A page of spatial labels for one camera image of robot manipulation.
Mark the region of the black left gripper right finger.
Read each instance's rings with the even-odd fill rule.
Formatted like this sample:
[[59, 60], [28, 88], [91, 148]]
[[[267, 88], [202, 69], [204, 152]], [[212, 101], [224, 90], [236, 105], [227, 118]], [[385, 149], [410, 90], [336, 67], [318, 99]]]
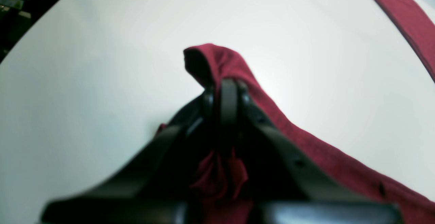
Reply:
[[340, 185], [271, 122], [241, 81], [221, 84], [220, 148], [239, 156], [255, 201], [249, 224], [400, 224], [396, 205]]

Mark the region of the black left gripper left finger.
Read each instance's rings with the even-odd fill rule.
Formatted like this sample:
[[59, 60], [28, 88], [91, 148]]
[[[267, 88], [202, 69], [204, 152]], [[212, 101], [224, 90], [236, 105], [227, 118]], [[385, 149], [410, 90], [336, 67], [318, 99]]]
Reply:
[[201, 160], [195, 139], [213, 114], [213, 90], [185, 105], [113, 176], [49, 202], [42, 224], [188, 224], [189, 182]]

